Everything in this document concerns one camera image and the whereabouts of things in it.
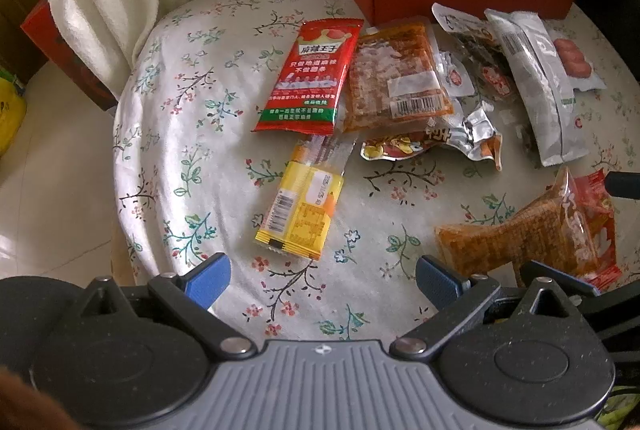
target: clear plastic wrapper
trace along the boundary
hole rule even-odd
[[[356,134],[299,140],[255,240],[282,254],[320,259]]]
[[[425,26],[386,28],[358,41],[349,68],[345,130],[393,126],[453,112]]]
[[[593,64],[585,58],[573,40],[564,38],[552,29],[549,30],[549,36],[554,42],[554,47],[560,60],[562,60],[564,71],[574,89],[586,91],[607,88],[593,69]]]
[[[435,120],[433,127],[419,132],[385,136],[362,144],[360,156],[367,161],[386,159],[400,161],[420,155],[433,146],[448,146],[460,150],[472,161],[491,159],[502,170],[502,135],[486,115],[487,103],[467,117],[457,100],[452,100],[455,112]]]
[[[485,20],[438,3],[433,4],[431,11],[444,31],[459,41],[460,50],[471,62],[475,78],[489,97],[509,100],[517,96],[500,42]]]
[[[446,224],[435,229],[447,264],[464,276],[538,260],[573,276],[598,269],[598,254],[569,169],[549,190],[503,224]]]
[[[551,166],[588,154],[569,82],[542,20],[530,12],[485,12],[509,61],[536,136],[540,161]]]

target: red snack package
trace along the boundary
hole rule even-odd
[[[604,188],[604,177],[600,169],[574,179],[576,202],[584,209],[598,253],[598,269],[584,278],[598,289],[606,288],[622,274],[616,265],[616,223],[611,198]]]
[[[333,134],[338,97],[363,24],[357,18],[303,23],[254,132]]]

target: gray plastic housing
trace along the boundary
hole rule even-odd
[[[183,408],[153,430],[499,430],[449,397],[428,365],[395,360],[379,341],[269,341],[222,363]],[[581,421],[580,430],[602,430]]]

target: small sausage package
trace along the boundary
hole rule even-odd
[[[382,29],[358,41],[349,69],[346,132],[452,114],[422,23]]]
[[[303,23],[254,132],[293,130],[330,136],[363,24],[357,18]]]

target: silver foil snack package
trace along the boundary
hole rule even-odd
[[[518,93],[500,42],[485,20],[457,9],[433,4],[440,26],[458,41],[461,54],[472,67],[473,77],[494,100],[510,100]]]
[[[507,14],[488,9],[485,14],[509,61],[542,165],[556,165],[586,155],[574,88],[542,20],[530,12]]]
[[[428,120],[425,130],[367,140],[362,144],[360,155],[367,161],[402,161],[439,145],[460,150],[472,161],[491,159],[501,171],[502,135],[486,115],[493,107],[481,102],[465,117],[458,100],[451,101],[453,114]]]

